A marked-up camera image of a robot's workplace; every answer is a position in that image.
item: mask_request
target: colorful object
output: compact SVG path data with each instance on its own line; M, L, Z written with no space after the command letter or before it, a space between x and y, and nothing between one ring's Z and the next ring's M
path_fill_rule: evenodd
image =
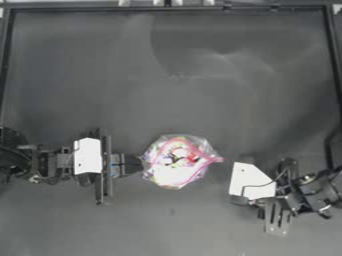
M211 163L223 162L207 140L190 135L161 136L141 159L143 178L168 189L180 189L204 176Z

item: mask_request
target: black table surface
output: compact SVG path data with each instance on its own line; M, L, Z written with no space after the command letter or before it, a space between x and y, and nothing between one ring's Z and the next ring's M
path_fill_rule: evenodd
M0 252L9 255L336 255L342 214L295 219L286 239L230 204L231 166L299 160L324 168L338 121L320 14L20 13L4 124L32 143L72 142L105 128L119 152L143 154L161 134L208 139L226 158L179 191L139 175L108 206L73 182L15 181L0 197Z

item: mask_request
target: black cable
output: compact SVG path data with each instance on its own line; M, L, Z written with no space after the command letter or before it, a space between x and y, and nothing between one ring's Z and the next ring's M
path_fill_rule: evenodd
M263 184L263 185L246 185L246 186L243 186L242 187L242 195L240 196L244 197L244 190L246 190L246 188L262 188L262 187L268 186L270 184L272 184L274 182L276 182L282 178L282 176L286 174L286 172L290 172L288 168L284 168L283 171L280 172L280 174L276 176L276 178L272 181L270 181L266 184Z

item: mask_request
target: metal frame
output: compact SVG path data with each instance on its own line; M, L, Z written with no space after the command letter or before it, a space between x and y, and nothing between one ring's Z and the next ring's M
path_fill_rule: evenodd
M214 6L203 6L204 0L186 0L183 6L172 7L171 0L163 0L164 6L153 6L153 1L131 0L131 7L120 7L119 2L55 2L55 3L4 3L2 28L0 38L0 125L4 125L4 106L5 106L5 83L8 73L8 62L11 55L11 40L15 15L17 12L220 12L227 14L246 14L251 12L276 13L276 12L310 12L319 11L322 13L322 22L324 25L327 48L331 60L332 77L336 92L336 102L339 111L339 121L342 121L342 62L339 52L338 33L335 27L334 7L342 5L298 3L298 4L235 4L216 0ZM331 150L326 146L327 166L332 165Z

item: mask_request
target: plastic bag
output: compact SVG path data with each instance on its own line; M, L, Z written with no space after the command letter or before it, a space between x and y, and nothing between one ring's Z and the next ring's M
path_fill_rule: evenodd
M191 135L161 136L141 159L143 178L168 189L180 189L204 176L211 163L223 162L207 140Z

